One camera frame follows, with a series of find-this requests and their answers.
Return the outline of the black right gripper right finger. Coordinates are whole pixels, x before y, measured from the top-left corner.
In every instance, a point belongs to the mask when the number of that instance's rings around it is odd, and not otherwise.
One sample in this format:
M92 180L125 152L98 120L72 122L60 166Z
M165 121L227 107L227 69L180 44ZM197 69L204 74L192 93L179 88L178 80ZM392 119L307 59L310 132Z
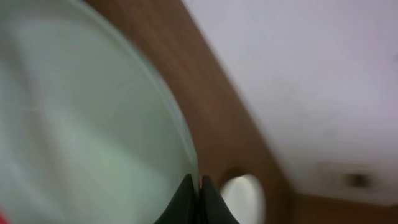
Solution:
M199 203L202 224L239 224L207 175L201 178Z

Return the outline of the mint green plate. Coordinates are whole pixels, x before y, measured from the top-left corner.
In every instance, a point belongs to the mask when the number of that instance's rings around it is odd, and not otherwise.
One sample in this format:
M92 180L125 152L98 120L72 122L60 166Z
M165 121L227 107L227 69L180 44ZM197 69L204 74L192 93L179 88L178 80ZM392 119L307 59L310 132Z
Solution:
M165 80L84 1L1 2L1 215L154 223L193 141Z

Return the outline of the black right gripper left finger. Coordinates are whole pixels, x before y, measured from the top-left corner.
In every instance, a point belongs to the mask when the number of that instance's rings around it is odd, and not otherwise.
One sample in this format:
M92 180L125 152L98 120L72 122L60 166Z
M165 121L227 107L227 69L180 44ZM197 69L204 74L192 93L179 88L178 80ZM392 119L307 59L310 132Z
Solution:
M196 206L197 198L192 175L187 174L155 224L195 224L197 222Z

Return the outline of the cream white plate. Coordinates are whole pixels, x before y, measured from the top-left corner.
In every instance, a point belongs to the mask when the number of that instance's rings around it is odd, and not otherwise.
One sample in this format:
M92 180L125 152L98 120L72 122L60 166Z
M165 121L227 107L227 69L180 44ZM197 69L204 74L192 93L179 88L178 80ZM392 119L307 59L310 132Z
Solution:
M266 200L259 180L245 174L227 181L220 192L233 217L240 224L264 224Z

